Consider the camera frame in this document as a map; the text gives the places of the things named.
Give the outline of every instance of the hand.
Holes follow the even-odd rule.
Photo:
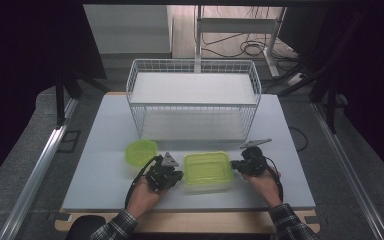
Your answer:
[[[263,174],[258,177],[252,177],[246,174],[242,174],[242,176],[253,185],[255,191],[264,199],[270,208],[282,204],[282,201],[279,198],[279,189],[269,171],[265,170]]]
[[[152,191],[146,178],[141,177],[136,183],[126,210],[134,218],[139,219],[143,214],[150,211],[166,192],[167,190],[161,192]]]

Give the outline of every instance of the green lid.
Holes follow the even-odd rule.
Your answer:
[[[143,167],[151,158],[158,154],[157,144],[153,141],[141,139],[130,143],[124,151],[126,161],[138,167]]]
[[[226,183],[233,171],[225,152],[189,154],[184,158],[185,181],[191,185]]]

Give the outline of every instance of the plaid sleeve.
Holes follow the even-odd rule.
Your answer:
[[[289,204],[282,204],[269,210],[279,240],[319,239],[317,234],[301,222]]]
[[[122,240],[128,239],[138,225],[137,220],[125,210],[94,232],[92,240]]]

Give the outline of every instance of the white metal stand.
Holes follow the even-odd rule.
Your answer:
[[[201,35],[204,32],[212,33],[261,33],[271,34],[270,41],[263,53],[272,77],[279,77],[272,52],[280,25],[285,14],[285,7],[281,9],[276,19],[240,19],[240,18],[203,18],[202,6],[198,5],[196,18],[196,45],[195,45],[195,72],[200,72],[201,61]]]

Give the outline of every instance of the person's right hand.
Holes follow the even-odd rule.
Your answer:
[[[265,170],[263,174],[258,177],[252,177],[246,174],[242,174],[242,176],[253,185],[255,191],[264,199],[270,208],[282,204],[282,200],[279,198],[279,189],[269,171]]]

